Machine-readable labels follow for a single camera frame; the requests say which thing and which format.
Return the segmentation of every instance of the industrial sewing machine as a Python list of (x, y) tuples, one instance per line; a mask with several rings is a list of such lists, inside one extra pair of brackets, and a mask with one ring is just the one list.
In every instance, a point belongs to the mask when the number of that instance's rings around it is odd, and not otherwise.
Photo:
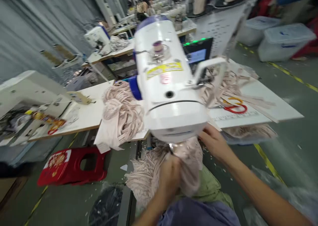
[(199, 89), (207, 68), (218, 68), (214, 89), (222, 83), (226, 60), (202, 61), (192, 75), (189, 61), (172, 21), (156, 15), (143, 21), (135, 33), (135, 59), (139, 75), (130, 81), (136, 99), (145, 101), (144, 123), (152, 134), (167, 143), (179, 143), (198, 135), (209, 121)]
[(112, 51), (110, 36), (102, 26), (94, 27), (84, 37), (98, 54), (107, 55)]
[(43, 124), (43, 121), (30, 118), (18, 132), (13, 129), (6, 131), (8, 124), (13, 124), (12, 121), (30, 107), (58, 118), (70, 102), (66, 88), (36, 71), (29, 70), (7, 80), (0, 85), (1, 140), (10, 137), (8, 145), (21, 144)]

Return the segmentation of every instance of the person's hand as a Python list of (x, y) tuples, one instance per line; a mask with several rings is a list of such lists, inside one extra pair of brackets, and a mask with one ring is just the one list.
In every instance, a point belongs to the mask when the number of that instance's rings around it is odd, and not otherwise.
[(232, 161), (238, 159), (214, 126), (207, 124), (199, 134), (199, 139), (203, 141), (209, 152), (223, 164), (229, 165)]
[(158, 194), (163, 199), (166, 207), (174, 199), (179, 189), (181, 180), (180, 168), (181, 159), (173, 155), (169, 155), (169, 158), (161, 165)]

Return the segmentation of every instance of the gray floor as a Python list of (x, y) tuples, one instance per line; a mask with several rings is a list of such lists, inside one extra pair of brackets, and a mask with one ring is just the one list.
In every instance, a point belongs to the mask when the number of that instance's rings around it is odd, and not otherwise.
[[(318, 106), (316, 100), (318, 93), (270, 64), (259, 62), (256, 54), (250, 53), (239, 45), (233, 51), (231, 58), (240, 64), (252, 67), (261, 77), (260, 81), (263, 84), (305, 116), (303, 119), (271, 124), (279, 137), (260, 145), (288, 186), (316, 188), (318, 175), (314, 169), (317, 169), (318, 149), (315, 144), (315, 130), (318, 123), (315, 107)], [(317, 63), (318, 59), (310, 59), (305, 62), (287, 61), (278, 64), (303, 79), (304, 82), (318, 86)], [(67, 148), (73, 137), (74, 135), (63, 137), (54, 151)], [(79, 133), (72, 147), (80, 145), (83, 139), (84, 133)], [(232, 146), (232, 149), (247, 166), (253, 165), (269, 172), (253, 145)], [(108, 182), (123, 182), (125, 172), (118, 168), (128, 160), (128, 151), (127, 149), (122, 153), (125, 157), (109, 163), (109, 173), (112, 172), (112, 174), (107, 176)], [(204, 154), (204, 164), (220, 181), (222, 191), (232, 197), (240, 222), (246, 225), (242, 214), (242, 209), (248, 205), (246, 195), (238, 184), (231, 180), (231, 175), (223, 170), (224, 167), (211, 159), (207, 153)], [(36, 185), (43, 166), (44, 163), (41, 163), (34, 169), (7, 214), (0, 220), (0, 225), (20, 226), (27, 221), (43, 190), (43, 187)], [(49, 186), (28, 225), (87, 225), (93, 202), (104, 186), (103, 183), (83, 186)]]

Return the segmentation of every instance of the warning label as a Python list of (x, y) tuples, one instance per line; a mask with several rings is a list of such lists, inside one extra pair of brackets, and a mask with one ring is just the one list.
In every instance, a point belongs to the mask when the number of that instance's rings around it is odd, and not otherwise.
[(183, 71), (181, 63), (175, 62), (175, 63), (169, 63), (169, 64), (156, 66), (156, 67), (152, 68), (151, 70), (147, 71), (147, 80), (156, 76), (156, 75), (170, 72), (170, 71)]

